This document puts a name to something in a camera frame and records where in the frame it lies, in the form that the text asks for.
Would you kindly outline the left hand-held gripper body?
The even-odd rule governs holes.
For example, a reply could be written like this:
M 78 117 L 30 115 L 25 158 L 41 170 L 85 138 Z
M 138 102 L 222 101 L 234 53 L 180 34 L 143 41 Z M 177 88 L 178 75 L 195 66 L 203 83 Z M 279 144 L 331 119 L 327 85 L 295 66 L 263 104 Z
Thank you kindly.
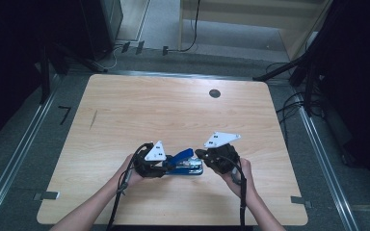
M 134 168 L 144 178 L 154 178 L 155 169 L 166 159 L 161 141 L 144 143 L 134 154 Z

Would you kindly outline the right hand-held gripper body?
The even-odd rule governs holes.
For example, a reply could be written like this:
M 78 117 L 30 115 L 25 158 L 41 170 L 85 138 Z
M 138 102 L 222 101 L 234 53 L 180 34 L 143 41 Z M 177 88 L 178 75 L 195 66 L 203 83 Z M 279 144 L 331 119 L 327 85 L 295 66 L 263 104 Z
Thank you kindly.
M 231 145 L 233 141 L 241 138 L 239 134 L 224 132 L 214 132 L 204 144 L 204 150 L 209 153 L 208 159 L 215 159 L 220 174 L 225 174 L 234 169 L 234 165 L 239 159 L 239 154 Z

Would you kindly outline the blue stapler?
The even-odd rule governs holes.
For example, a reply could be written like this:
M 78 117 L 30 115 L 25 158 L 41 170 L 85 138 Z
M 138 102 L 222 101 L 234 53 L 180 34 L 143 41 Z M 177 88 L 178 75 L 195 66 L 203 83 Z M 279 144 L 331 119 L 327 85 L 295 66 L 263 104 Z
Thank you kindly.
M 203 162 L 194 156 L 192 148 L 185 149 L 174 155 L 172 164 L 163 164 L 168 168 L 168 175 L 202 175 Z

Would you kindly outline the person's left hand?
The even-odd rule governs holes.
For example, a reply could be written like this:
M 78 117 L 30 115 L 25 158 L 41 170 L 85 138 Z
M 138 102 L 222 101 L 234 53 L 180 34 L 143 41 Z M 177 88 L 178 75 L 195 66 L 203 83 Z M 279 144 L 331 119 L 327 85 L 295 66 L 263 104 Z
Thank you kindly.
M 119 187 L 122 183 L 127 183 L 129 187 L 141 182 L 143 177 L 132 167 L 132 154 L 129 154 L 113 176 L 115 185 Z

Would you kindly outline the person's right hand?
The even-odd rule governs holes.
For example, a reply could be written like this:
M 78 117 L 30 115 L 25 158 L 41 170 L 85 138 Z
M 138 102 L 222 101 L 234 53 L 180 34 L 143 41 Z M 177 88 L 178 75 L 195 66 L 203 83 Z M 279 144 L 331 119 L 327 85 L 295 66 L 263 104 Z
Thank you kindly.
M 237 172 L 235 176 L 231 173 L 221 174 L 222 179 L 226 182 L 230 190 L 238 197 L 242 196 L 242 182 L 246 182 L 246 201 L 247 203 L 255 202 L 257 198 L 257 191 L 253 182 L 251 173 L 251 162 L 245 158 L 240 159 L 240 169 L 243 173 Z

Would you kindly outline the grey tape piece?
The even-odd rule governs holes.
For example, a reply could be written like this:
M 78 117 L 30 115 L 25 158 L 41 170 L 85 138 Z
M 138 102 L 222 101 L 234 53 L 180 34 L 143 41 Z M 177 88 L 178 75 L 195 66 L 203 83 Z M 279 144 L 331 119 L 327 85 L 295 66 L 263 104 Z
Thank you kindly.
M 37 201 L 56 200 L 60 196 L 59 192 L 37 192 L 33 199 Z
M 308 201 L 308 200 L 305 200 L 302 197 L 299 197 L 299 196 L 291 196 L 290 199 L 291 199 L 291 202 L 294 203 L 294 204 L 304 205 L 305 208 L 307 208 L 307 209 L 311 209 L 312 208 L 312 203 L 310 201 Z

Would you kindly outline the black tape corner mark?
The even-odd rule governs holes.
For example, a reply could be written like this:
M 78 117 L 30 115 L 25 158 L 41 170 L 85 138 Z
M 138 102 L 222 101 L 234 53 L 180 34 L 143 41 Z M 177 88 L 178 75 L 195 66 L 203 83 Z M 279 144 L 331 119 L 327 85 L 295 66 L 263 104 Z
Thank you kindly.
M 70 110 L 71 110 L 71 107 L 68 107 L 68 106 L 58 106 L 58 108 L 59 109 L 61 109 L 61 110 L 64 110 L 65 111 L 65 114 L 64 114 L 64 117 L 63 117 L 63 119 L 61 120 L 61 122 L 60 122 L 60 125 L 63 125 L 64 123 L 65 123 L 65 121 L 66 121 L 66 119 L 67 119 L 67 117 L 68 117 L 68 115 L 69 115 L 69 112 L 70 112 Z

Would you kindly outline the black metal stand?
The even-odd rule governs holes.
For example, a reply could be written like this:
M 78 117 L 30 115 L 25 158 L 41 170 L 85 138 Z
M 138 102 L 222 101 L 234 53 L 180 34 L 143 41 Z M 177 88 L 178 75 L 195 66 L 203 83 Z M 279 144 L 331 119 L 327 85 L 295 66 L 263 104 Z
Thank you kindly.
M 44 42 L 40 45 L 41 104 L 48 100 L 51 93 L 49 65 L 52 64 L 57 73 L 67 74 L 68 65 L 65 56 L 72 58 L 77 63 L 82 64 L 95 73 L 108 72 L 106 67 L 101 67 L 99 64 L 89 62 L 62 44 Z
M 311 95 L 313 91 L 314 80 L 317 77 L 317 65 L 315 63 L 316 51 L 308 48 L 299 58 L 276 68 L 259 77 L 253 77 L 253 81 L 266 82 L 277 75 L 295 68 L 289 79 L 292 87 L 299 86 L 305 82 L 304 91 L 304 111 L 311 116 Z

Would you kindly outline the dark cabinet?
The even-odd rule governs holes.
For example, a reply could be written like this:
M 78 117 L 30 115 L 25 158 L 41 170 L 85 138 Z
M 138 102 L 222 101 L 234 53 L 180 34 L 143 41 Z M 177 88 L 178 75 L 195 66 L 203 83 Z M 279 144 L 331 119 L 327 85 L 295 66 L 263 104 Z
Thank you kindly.
M 120 0 L 80 0 L 89 36 L 89 57 L 98 61 L 115 46 L 123 20 Z

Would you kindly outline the light wooden furniture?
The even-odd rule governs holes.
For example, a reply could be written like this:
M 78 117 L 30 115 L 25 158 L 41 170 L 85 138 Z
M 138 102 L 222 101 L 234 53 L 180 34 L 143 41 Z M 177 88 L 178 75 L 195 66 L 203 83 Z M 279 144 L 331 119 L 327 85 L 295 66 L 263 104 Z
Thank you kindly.
M 178 46 L 183 20 L 276 28 L 290 60 L 298 58 L 305 43 L 324 24 L 333 0 L 180 0 Z

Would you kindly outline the dark curtain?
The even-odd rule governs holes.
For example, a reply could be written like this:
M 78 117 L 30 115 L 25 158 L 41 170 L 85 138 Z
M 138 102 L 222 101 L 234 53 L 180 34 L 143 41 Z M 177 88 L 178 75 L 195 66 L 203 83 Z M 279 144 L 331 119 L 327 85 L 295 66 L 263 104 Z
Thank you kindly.
M 37 88 L 40 45 L 59 43 L 61 6 L 71 0 L 0 0 L 0 131 Z
M 370 170 L 370 0 L 333 0 L 314 42 L 321 91 L 349 135 L 342 147 Z

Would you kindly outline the metal floor rail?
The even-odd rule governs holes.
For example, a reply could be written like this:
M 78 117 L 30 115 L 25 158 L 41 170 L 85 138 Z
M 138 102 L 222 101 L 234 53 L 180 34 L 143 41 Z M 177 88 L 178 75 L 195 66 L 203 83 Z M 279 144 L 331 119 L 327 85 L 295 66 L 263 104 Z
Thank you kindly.
M 0 176 L 0 206 L 3 203 L 25 157 L 27 156 L 27 153 L 35 139 L 35 136 L 37 135 L 43 121 L 45 120 L 47 113 L 49 112 L 54 97 L 58 91 L 58 87 L 62 83 L 63 79 L 64 77 L 59 74 L 55 74 L 51 78 L 49 86 L 52 88 L 52 91 L 50 91 L 47 98 L 39 104 L 31 122 L 28 124 L 26 131 L 17 144 L 13 155 L 11 156 L 7 166 Z
M 312 118 L 304 108 L 300 108 L 299 112 L 345 231 L 360 231 L 355 215 L 330 163 L 328 153 L 320 139 Z

